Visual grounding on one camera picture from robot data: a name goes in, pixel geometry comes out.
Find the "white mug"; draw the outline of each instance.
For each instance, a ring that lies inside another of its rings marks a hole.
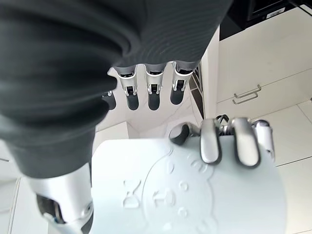
[[[234,137],[220,137],[222,161],[201,160],[198,137],[109,140],[92,158],[91,234],[284,234],[286,200],[261,147],[255,169],[237,164]]]

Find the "cabinet drawer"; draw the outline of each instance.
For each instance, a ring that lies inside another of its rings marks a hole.
[[[278,167],[287,198],[286,234],[312,230],[312,158]]]
[[[311,29],[295,8],[221,41],[217,101],[312,68]]]
[[[283,108],[296,105],[312,97],[312,69],[294,76],[279,80],[261,87],[258,97],[241,104],[255,94],[243,98],[231,98],[217,104],[217,114],[227,114],[230,117],[247,116],[256,118]]]
[[[0,181],[0,233],[8,233],[16,181]]]
[[[273,128],[276,165],[312,156],[312,124],[297,105],[260,119],[267,120]]]

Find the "drawer handle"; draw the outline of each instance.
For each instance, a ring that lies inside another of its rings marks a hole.
[[[4,158],[0,158],[0,161],[9,162],[9,160],[4,159]]]
[[[246,99],[246,100],[243,100],[243,101],[239,101],[239,102],[236,102],[234,99],[232,99],[232,101],[233,101],[233,103],[234,103],[235,105],[242,104],[242,103],[244,103],[244,102],[246,102],[246,101],[250,101],[250,100],[255,99],[255,98],[258,97],[258,94],[257,94],[257,93],[253,93],[253,94],[254,94],[254,96],[251,97],[251,98],[249,98],[249,99]]]
[[[257,92],[259,92],[259,91],[261,91],[261,86],[258,84],[257,85],[257,89],[256,90],[251,90],[250,92],[248,92],[248,93],[246,93],[246,94],[243,94],[243,95],[237,95],[237,94],[234,94],[234,97],[235,98],[243,98],[243,97],[246,97],[246,96],[248,96],[248,95],[250,95],[250,94],[255,94],[255,93],[257,93]]]

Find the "white cabinet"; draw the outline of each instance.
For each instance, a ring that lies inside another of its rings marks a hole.
[[[221,41],[217,102],[312,68],[311,38],[311,17],[295,8]]]
[[[0,181],[0,233],[7,234],[16,190],[16,180]]]
[[[312,158],[279,166],[278,170],[287,197],[286,234],[312,230]]]
[[[47,232],[48,222],[42,218],[37,206],[36,195],[23,177],[19,184],[10,234],[47,234]]]
[[[4,141],[0,140],[0,180],[10,180],[20,177],[15,161]]]
[[[113,139],[129,139],[127,122],[96,132],[93,142],[93,153],[102,142]]]
[[[312,124],[298,106],[261,116],[273,128],[277,165],[312,156]]]
[[[240,102],[246,98],[255,97],[255,94],[244,98],[231,98],[222,101],[217,104],[217,114],[228,114],[230,117],[247,116],[256,118],[309,100],[312,97],[311,87],[312,69],[309,69],[262,87],[262,90],[257,92],[258,97],[253,100],[241,104],[233,103],[233,100]]]
[[[305,114],[305,116],[310,120],[312,123],[312,101],[305,101],[300,104],[298,104],[298,107],[301,109],[301,111]]]

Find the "silver robotic finger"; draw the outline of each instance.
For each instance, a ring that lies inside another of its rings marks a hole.
[[[234,118],[230,121],[227,131],[231,131],[235,139],[236,159],[249,168],[260,164],[258,142],[252,125],[247,118]]]
[[[166,64],[145,64],[145,79],[148,92],[148,106],[155,111],[160,105],[160,89]]]
[[[139,102],[137,97],[137,66],[114,67],[118,72],[119,80],[127,97],[130,110],[136,110]]]
[[[172,78],[170,101],[174,105],[179,105],[183,100],[184,90],[193,74],[193,70],[178,70],[176,62],[173,62],[173,67],[174,73]]]
[[[175,126],[169,134],[172,143],[182,145],[188,137],[197,137],[200,135],[200,129],[192,123],[181,123]]]
[[[208,164],[218,164],[222,159],[219,125],[215,119],[204,119],[201,124],[200,153]]]
[[[267,121],[260,119],[253,122],[253,128],[259,145],[262,145],[271,156],[271,159],[275,161],[273,131],[270,124]]]

